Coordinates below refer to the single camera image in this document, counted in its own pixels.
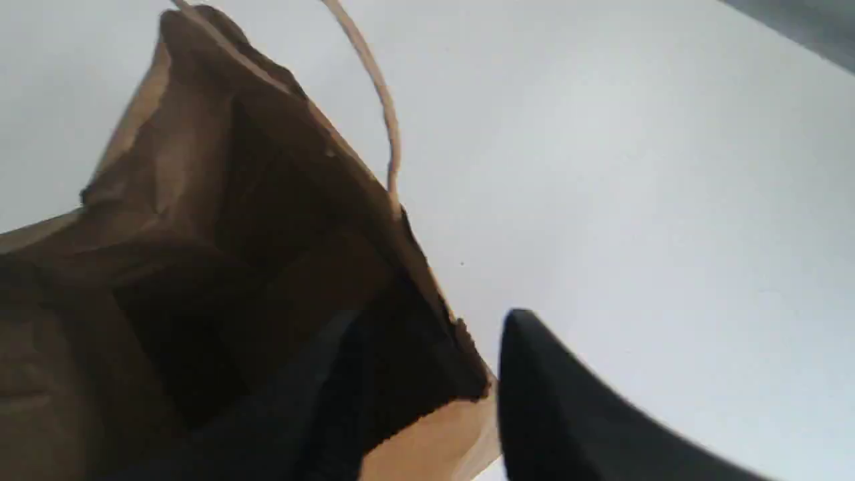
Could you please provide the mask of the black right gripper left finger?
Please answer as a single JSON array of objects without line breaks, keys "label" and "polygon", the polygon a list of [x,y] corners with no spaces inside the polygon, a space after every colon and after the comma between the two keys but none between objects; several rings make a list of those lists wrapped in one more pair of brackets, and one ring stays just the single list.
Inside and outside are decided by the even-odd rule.
[{"label": "black right gripper left finger", "polygon": [[365,329],[343,311],[262,389],[111,479],[357,480],[364,454]]}]

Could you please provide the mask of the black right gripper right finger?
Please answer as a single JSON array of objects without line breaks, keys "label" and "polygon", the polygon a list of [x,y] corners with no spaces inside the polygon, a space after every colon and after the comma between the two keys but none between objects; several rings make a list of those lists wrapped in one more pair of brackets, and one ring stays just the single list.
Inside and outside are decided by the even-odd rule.
[{"label": "black right gripper right finger", "polygon": [[498,427],[510,480],[757,480],[642,413],[526,309],[504,319]]}]

